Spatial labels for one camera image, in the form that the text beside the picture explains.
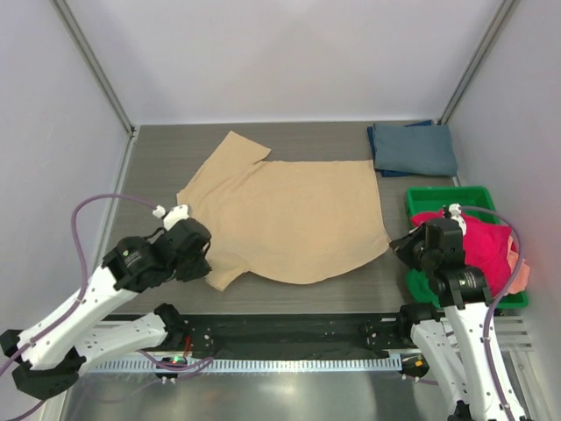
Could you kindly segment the beige t shirt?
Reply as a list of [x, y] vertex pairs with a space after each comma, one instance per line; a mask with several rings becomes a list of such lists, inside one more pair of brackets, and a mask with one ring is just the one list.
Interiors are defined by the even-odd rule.
[[229, 132], [176, 195], [210, 231], [210, 286], [244, 273], [306, 285], [343, 275], [389, 248], [370, 161], [271, 161]]

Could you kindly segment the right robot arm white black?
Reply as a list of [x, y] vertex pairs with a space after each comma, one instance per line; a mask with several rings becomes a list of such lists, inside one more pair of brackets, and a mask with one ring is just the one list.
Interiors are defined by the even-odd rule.
[[402, 305], [395, 337], [420, 349], [450, 420], [524, 420], [496, 337], [494, 302], [483, 271], [465, 262], [463, 238], [456, 219], [434, 218], [391, 242], [403, 263], [428, 276], [441, 305]]

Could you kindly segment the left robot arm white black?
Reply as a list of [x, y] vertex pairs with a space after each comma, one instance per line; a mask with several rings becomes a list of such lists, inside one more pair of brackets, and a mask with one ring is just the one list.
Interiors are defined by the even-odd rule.
[[210, 240], [210, 232], [193, 218], [149, 237], [121, 239], [103, 257], [84, 291], [75, 292], [35, 326], [2, 333], [4, 355], [17, 362], [11, 373], [17, 390], [47, 400], [106, 360], [147, 348], [179, 349], [188, 328], [179, 311], [167, 303], [105, 333], [93, 329], [148, 289], [207, 275]]

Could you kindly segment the green t shirt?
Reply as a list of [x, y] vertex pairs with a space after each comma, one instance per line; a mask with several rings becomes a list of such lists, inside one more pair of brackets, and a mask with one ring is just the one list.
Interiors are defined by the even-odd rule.
[[437, 295], [430, 289], [429, 279], [422, 271], [411, 269], [407, 272], [405, 283], [412, 297], [417, 303], [430, 303], [440, 309]]

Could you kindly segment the magenta t shirt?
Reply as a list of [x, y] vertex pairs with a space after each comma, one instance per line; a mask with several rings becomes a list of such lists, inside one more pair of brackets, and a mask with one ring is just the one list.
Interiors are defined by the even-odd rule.
[[[411, 217], [414, 226], [444, 215], [443, 211], [427, 211]], [[463, 214], [467, 223], [464, 236], [465, 263], [484, 272], [488, 287], [496, 297], [512, 274], [507, 262], [508, 238], [512, 229], [505, 225], [488, 224]]]

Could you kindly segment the green plastic bin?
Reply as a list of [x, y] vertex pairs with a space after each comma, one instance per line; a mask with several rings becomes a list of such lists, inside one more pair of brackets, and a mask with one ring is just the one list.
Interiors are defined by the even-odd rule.
[[[447, 207], [450, 204], [459, 203], [462, 206], [462, 215], [466, 214], [478, 218], [488, 224], [505, 225], [495, 215], [477, 210], [465, 211], [464, 206], [495, 211], [493, 200], [484, 187], [417, 187], [407, 190], [405, 200], [410, 222], [411, 217], [417, 213], [443, 211], [444, 206]], [[506, 294], [498, 304], [498, 308], [501, 310], [512, 310], [527, 307], [529, 299], [524, 291], [514, 295]]]

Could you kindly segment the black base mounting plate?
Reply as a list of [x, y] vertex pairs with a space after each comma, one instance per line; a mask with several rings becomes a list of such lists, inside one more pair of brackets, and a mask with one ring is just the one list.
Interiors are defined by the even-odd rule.
[[190, 315], [175, 345], [152, 351], [182, 351], [216, 360], [370, 360], [415, 345], [396, 313]]

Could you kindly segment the salmon pink t shirt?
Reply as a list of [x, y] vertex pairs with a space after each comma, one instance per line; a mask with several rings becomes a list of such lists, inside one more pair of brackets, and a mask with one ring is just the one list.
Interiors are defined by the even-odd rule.
[[[515, 271], [515, 265], [518, 260], [519, 253], [517, 252], [517, 246], [514, 243], [514, 238], [510, 236], [508, 238], [507, 262], [512, 273], [514, 273]], [[514, 280], [511, 282], [510, 287], [508, 288], [507, 294], [514, 295], [523, 292], [528, 286], [529, 275], [530, 266], [527, 264], [526, 260], [523, 259], [520, 268], [516, 272]]]

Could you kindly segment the folded grey-blue t shirt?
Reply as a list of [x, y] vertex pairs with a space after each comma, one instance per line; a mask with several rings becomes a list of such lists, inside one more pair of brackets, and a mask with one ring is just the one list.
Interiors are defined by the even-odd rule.
[[374, 166], [414, 175], [454, 176], [458, 163], [447, 125], [375, 125]]

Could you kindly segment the aluminium extrusion rail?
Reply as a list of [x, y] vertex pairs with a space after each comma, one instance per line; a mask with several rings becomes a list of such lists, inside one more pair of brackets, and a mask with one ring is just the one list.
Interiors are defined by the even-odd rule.
[[533, 346], [525, 324], [519, 316], [494, 318], [494, 329], [501, 351], [532, 352]]

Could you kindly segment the right aluminium frame post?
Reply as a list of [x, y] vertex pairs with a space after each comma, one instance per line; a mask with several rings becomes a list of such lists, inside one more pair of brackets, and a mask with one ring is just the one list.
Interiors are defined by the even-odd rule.
[[477, 45], [471, 59], [461, 75], [456, 88], [444, 107], [441, 117], [438, 119], [440, 125], [446, 125], [450, 122], [456, 109], [462, 102], [467, 90], [475, 80], [478, 72], [486, 61], [486, 58], [492, 52], [494, 45], [498, 41], [500, 35], [506, 28], [509, 20], [512, 18], [515, 10], [520, 4], [520, 0], [502, 0], [493, 17], [486, 27], [479, 44]]

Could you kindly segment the aluminium frame post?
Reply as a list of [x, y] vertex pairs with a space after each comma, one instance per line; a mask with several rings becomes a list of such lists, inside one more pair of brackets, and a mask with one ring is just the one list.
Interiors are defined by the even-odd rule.
[[103, 70], [103, 67], [101, 66], [101, 63], [97, 59], [93, 48], [89, 44], [87, 37], [69, 4], [64, 0], [53, 0], [51, 1], [51, 5], [59, 15], [62, 24], [66, 27], [70, 38], [75, 43], [78, 52], [82, 56], [86, 66], [93, 75], [104, 96], [108, 100], [110, 107], [116, 114], [121, 126], [125, 129], [127, 135], [131, 137], [135, 131], [135, 126], [129, 119], [123, 105], [119, 101], [115, 90], [113, 89]]
[[471, 59], [461, 75], [456, 88], [444, 107], [441, 117], [438, 119], [440, 125], [446, 125], [450, 122], [456, 109], [462, 102], [467, 90], [475, 80], [478, 72], [486, 61], [486, 58], [492, 52], [494, 45], [498, 41], [500, 35], [506, 28], [509, 20], [512, 18], [515, 10], [520, 4], [520, 0], [502, 0], [493, 17], [486, 27], [479, 44], [477, 45]]

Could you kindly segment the left aluminium frame post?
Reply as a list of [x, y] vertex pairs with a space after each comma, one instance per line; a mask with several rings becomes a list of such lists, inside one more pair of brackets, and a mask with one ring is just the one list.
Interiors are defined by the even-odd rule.
[[97, 59], [93, 48], [89, 44], [87, 37], [69, 4], [64, 0], [53, 0], [51, 1], [51, 5], [59, 15], [62, 24], [66, 27], [70, 38], [75, 43], [78, 52], [82, 56], [86, 66], [93, 75], [104, 96], [108, 100], [110, 107], [116, 114], [121, 126], [125, 129], [127, 135], [131, 137], [135, 131], [135, 126], [129, 119], [123, 105], [119, 101], [115, 90], [113, 89], [103, 70], [103, 67], [101, 66], [101, 63]]

